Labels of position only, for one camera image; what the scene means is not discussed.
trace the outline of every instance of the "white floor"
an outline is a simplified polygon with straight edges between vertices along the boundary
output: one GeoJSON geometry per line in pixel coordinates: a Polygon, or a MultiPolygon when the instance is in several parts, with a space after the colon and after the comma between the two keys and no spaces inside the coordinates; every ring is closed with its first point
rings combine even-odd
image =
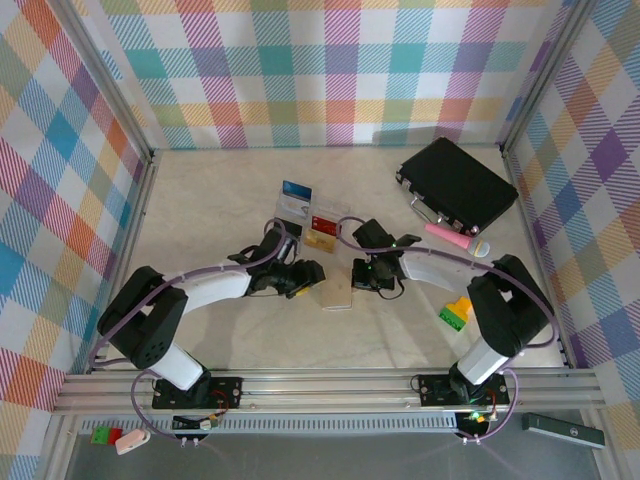
{"type": "MultiPolygon", "coordinates": [[[[310,185],[314,194],[340,200],[358,216],[375,217],[396,237],[408,232],[427,239],[424,222],[409,208],[411,197],[394,178],[417,150],[165,152],[131,271],[151,265],[167,275],[184,272],[258,243],[283,179],[310,185]]],[[[497,149],[467,150],[504,175],[497,149]]],[[[524,235],[514,206],[483,234],[492,243],[489,258],[512,253],[535,272],[524,235]]],[[[444,246],[428,239],[435,248],[444,246]]],[[[305,252],[314,251],[306,248],[303,257],[305,252]]],[[[345,252],[340,255],[345,261],[345,252]]],[[[322,263],[322,255],[316,258],[322,263]]],[[[352,310],[344,312],[323,311],[317,290],[293,300],[243,298],[201,308],[183,319],[176,341],[210,368],[449,367],[478,336],[473,321],[456,333],[438,318],[458,296],[438,287],[409,282],[405,295],[391,302],[356,291],[352,310]]],[[[544,331],[537,340],[549,335],[544,331]]],[[[530,350],[516,365],[562,361],[552,346],[530,350]]]]}

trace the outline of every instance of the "pink microphone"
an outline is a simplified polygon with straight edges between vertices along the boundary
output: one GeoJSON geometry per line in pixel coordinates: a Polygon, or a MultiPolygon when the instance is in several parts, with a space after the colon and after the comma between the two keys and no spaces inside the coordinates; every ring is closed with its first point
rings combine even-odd
{"type": "Polygon", "coordinates": [[[467,237],[466,235],[442,228],[435,223],[427,223],[424,229],[433,235],[458,245],[460,248],[464,248],[474,257],[482,258],[489,254],[489,244],[478,237],[467,237]]]}

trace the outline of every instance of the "pink object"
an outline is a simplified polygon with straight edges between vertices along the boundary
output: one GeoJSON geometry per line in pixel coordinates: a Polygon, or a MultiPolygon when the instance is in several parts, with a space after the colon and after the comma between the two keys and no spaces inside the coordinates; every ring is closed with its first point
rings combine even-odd
{"type": "Polygon", "coordinates": [[[471,242],[473,241],[473,238],[471,237],[456,233],[453,230],[447,230],[446,228],[442,228],[435,223],[427,223],[424,226],[424,229],[427,232],[432,233],[433,235],[436,235],[455,245],[458,245],[460,248],[464,248],[465,250],[469,248],[469,245],[471,245],[471,242]]]}

